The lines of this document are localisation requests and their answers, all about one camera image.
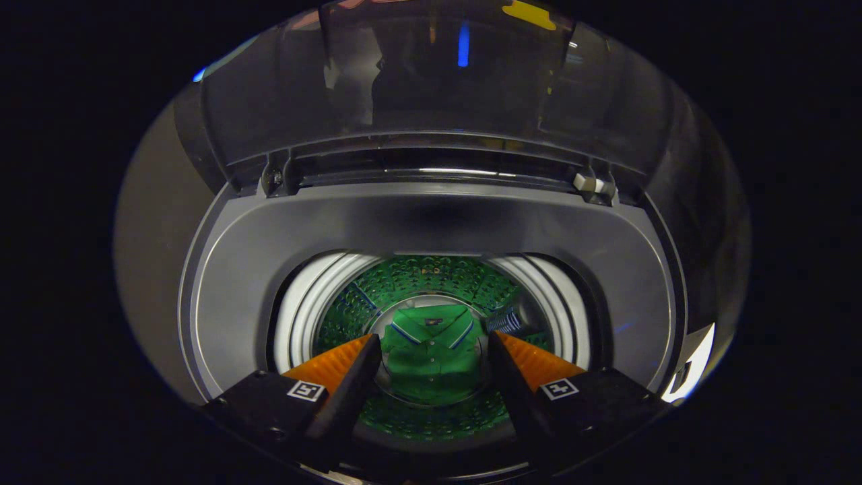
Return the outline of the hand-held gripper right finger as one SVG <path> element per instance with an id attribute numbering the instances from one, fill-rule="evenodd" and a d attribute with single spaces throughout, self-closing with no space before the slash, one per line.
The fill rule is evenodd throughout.
<path id="1" fill-rule="evenodd" d="M 499 331 L 488 337 L 488 359 L 517 440 L 543 474 L 576 469 L 672 409 L 614 368 L 585 370 Z"/>

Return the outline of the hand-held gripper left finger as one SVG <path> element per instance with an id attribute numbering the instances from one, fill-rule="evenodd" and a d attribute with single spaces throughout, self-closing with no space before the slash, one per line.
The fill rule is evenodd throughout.
<path id="1" fill-rule="evenodd" d="M 335 469 L 382 362 L 369 333 L 284 373 L 257 370 L 201 411 L 219 429 L 289 465 Z"/>

